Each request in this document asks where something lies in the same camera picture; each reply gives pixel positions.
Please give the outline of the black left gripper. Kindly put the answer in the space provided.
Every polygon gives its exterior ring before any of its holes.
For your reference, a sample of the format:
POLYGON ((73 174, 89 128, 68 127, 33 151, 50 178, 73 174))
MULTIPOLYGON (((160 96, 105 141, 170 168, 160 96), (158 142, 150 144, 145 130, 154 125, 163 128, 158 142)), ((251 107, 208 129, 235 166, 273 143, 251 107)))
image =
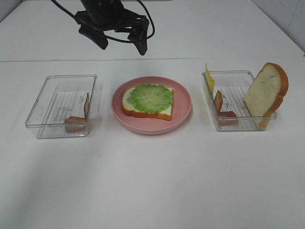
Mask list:
POLYGON ((146 16, 126 9, 120 0, 82 0, 84 11, 75 14, 79 33, 105 50, 108 40, 104 31, 129 32, 131 41, 140 55, 147 52, 149 21, 146 16))

